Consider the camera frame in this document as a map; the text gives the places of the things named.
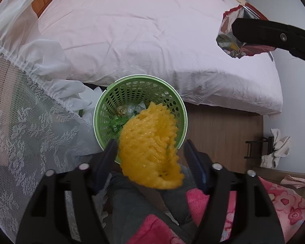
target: white lace curtain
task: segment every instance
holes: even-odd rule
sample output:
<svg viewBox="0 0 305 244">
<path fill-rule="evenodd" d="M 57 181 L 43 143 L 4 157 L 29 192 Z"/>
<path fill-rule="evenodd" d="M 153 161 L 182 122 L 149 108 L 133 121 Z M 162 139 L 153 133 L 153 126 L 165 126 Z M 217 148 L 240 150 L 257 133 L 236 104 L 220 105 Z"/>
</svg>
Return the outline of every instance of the white lace curtain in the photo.
<svg viewBox="0 0 305 244">
<path fill-rule="evenodd" d="M 47 169 L 73 170 L 100 150 L 93 127 L 78 114 L 90 102 L 82 83 L 67 81 L 61 46 L 38 31 L 33 0 L 0 4 L 0 227 L 15 242 L 23 212 Z M 104 191 L 96 197 L 99 214 Z M 72 237 L 79 240 L 71 195 Z"/>
</svg>

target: gray pants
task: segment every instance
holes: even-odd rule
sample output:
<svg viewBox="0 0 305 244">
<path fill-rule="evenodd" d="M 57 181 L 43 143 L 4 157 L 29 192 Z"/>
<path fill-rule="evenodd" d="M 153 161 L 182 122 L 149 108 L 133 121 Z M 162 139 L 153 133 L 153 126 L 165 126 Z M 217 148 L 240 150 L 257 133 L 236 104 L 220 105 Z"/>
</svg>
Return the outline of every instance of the gray pants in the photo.
<svg viewBox="0 0 305 244">
<path fill-rule="evenodd" d="M 168 210 L 179 225 L 158 210 L 143 196 L 129 180 L 119 172 L 113 172 L 110 190 L 113 202 L 113 237 L 115 244 L 125 244 L 140 228 L 149 214 L 163 220 L 185 243 L 192 242 L 197 226 L 192 221 L 186 201 L 186 192 L 195 188 L 193 176 L 188 168 L 182 167 L 185 175 L 183 185 L 174 190 L 159 190 Z"/>
</svg>

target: white wall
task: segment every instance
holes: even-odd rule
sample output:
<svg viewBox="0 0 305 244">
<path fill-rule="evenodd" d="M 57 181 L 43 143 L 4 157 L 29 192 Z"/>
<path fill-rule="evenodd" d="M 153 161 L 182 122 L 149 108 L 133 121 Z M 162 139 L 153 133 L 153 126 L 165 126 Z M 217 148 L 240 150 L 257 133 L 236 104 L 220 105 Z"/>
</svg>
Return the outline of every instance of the white wall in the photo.
<svg viewBox="0 0 305 244">
<path fill-rule="evenodd" d="M 269 20 L 305 29 L 305 7 L 300 0 L 248 0 Z M 274 118 L 264 116 L 264 135 L 270 128 L 281 129 L 290 135 L 290 154 L 282 158 L 278 169 L 305 172 L 305 61 L 288 51 L 273 52 L 280 77 L 284 105 L 282 113 Z"/>
</svg>

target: perforated basket wall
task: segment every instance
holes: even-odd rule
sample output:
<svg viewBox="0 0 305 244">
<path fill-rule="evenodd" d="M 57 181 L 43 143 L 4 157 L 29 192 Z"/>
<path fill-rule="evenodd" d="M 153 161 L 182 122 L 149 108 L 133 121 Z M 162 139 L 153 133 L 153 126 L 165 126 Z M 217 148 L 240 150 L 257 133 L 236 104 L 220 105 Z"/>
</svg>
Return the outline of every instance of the perforated basket wall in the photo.
<svg viewBox="0 0 305 244">
<path fill-rule="evenodd" d="M 146 107 L 153 101 L 163 103 L 177 119 L 178 135 L 176 147 L 182 145 L 187 131 L 187 114 L 184 103 L 176 90 L 162 79 L 149 75 L 132 75 L 111 84 L 99 99 L 94 113 L 94 129 L 99 145 L 104 149 L 112 138 L 118 139 L 111 120 L 120 105 L 138 104 Z"/>
</svg>

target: silver screw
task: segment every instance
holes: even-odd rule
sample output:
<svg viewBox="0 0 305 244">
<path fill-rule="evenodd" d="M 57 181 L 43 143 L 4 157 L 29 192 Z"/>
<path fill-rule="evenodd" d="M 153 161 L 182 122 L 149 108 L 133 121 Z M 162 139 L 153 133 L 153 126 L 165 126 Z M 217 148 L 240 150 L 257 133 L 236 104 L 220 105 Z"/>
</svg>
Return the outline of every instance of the silver screw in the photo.
<svg viewBox="0 0 305 244">
<path fill-rule="evenodd" d="M 54 174 L 54 170 L 47 170 L 45 176 L 49 177 L 52 176 L 53 174 Z"/>
<path fill-rule="evenodd" d="M 222 165 L 220 163 L 214 163 L 214 164 L 212 164 L 212 167 L 215 170 L 221 170 L 222 169 Z"/>
<path fill-rule="evenodd" d="M 252 177 L 256 176 L 256 172 L 254 170 L 248 170 L 246 173 Z"/>
<path fill-rule="evenodd" d="M 283 42 L 286 42 L 287 41 L 287 36 L 285 33 L 281 33 L 280 34 L 280 39 L 283 41 Z"/>
<path fill-rule="evenodd" d="M 88 163 L 82 163 L 82 164 L 79 165 L 80 170 L 87 170 L 88 168 L 89 168 Z"/>
</svg>

